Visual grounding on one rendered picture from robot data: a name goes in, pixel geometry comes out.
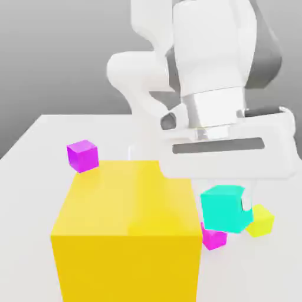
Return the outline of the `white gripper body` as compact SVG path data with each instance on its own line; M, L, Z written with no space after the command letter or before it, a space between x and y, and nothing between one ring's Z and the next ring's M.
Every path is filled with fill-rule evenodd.
M165 140L160 169L168 178L286 179L298 166L295 132L285 107L249 110L226 138Z

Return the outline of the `small lime yellow cube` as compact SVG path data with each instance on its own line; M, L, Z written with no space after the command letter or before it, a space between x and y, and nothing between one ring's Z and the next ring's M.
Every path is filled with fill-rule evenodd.
M246 227L246 231L254 238L270 234L273 228L274 215L264 206L252 207L254 220Z

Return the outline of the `small purple cube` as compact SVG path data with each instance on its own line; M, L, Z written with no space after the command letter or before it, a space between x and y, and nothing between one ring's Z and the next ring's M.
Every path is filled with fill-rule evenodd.
M99 167L98 148L88 140L67 145L67 154L70 166L78 173Z

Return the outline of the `large yellow box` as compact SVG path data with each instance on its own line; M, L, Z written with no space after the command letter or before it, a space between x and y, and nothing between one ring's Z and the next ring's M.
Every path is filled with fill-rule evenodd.
M202 233L191 182L156 161L75 175L51 232L63 302L196 302Z

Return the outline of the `small magenta cube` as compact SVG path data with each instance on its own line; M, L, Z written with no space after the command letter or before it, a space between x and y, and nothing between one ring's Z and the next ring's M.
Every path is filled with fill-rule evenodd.
M208 250L214 250L226 245L227 233L221 231L212 231L205 229L204 223L201 222L202 243Z

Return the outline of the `small cyan cube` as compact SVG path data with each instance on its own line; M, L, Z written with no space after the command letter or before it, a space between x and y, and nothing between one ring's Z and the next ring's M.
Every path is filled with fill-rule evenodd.
M204 227L208 230L239 234L254 216L252 209L242 207L245 188L237 185L216 185L201 194Z

